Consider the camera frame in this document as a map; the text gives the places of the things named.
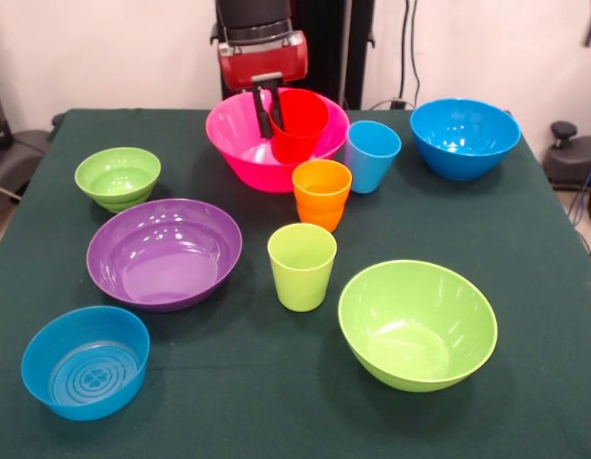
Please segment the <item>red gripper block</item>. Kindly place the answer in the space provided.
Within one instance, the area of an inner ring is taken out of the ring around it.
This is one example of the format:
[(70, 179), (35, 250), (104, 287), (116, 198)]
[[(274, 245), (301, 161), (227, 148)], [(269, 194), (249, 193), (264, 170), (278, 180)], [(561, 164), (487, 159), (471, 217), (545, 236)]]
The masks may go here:
[[(270, 80), (291, 82), (306, 77), (308, 48), (304, 33), (294, 31), (286, 37), (253, 45), (220, 42), (217, 54), (223, 81), (230, 90), (248, 90), (253, 87), (251, 92), (260, 136), (269, 140), (273, 136), (273, 129), (262, 103), (262, 91), (255, 86)], [(284, 131), (278, 88), (276, 84), (270, 88), (271, 118), (277, 128)]]

